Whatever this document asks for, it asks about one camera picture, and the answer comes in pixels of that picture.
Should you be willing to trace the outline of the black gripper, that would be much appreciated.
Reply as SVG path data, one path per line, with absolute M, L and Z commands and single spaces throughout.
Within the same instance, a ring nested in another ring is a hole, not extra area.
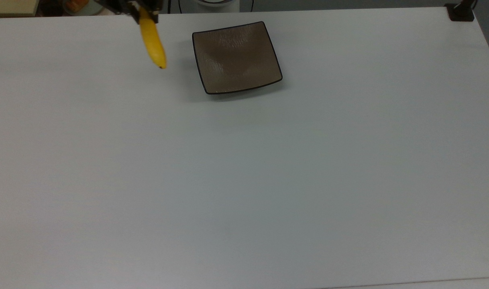
M 144 8 L 149 13 L 150 19 L 158 24 L 159 14 L 164 6 L 163 0 L 95 0 L 95 2 L 115 14 L 130 15 L 137 24 L 140 21 L 140 8 Z

